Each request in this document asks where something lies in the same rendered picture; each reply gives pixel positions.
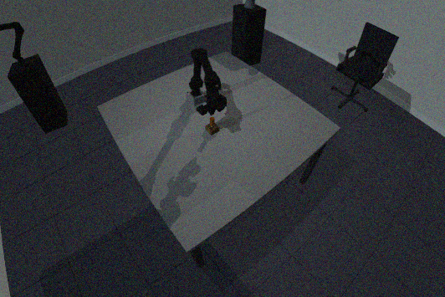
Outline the brown square block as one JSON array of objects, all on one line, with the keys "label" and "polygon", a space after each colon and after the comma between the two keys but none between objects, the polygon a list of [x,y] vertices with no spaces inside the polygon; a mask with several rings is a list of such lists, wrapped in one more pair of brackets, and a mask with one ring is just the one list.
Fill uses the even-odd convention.
[{"label": "brown square block", "polygon": [[210,124],[208,124],[208,125],[205,125],[205,130],[206,130],[210,135],[213,135],[213,134],[215,134],[215,133],[217,133],[217,132],[219,131],[219,126],[216,125],[216,124],[214,123],[214,126],[211,127]]}]

